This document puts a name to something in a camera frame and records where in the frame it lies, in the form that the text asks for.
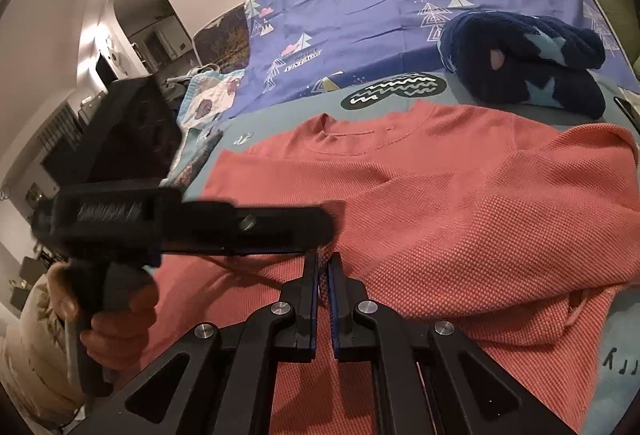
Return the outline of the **person left hand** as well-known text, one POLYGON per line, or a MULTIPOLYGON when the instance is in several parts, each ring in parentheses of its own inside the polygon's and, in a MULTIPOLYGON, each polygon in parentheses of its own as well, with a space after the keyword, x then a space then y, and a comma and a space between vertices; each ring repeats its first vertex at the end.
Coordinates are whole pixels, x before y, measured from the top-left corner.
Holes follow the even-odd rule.
MULTIPOLYGON (((74 321, 81 309, 67 278, 67 265, 55 263, 47 272, 50 303, 61 320, 74 321)), ((131 368, 149 343, 149 331, 156 322, 158 288, 151 278, 134 293, 124 309, 100 311, 91 319, 91 328, 80 333, 88 355, 106 369, 131 368)))

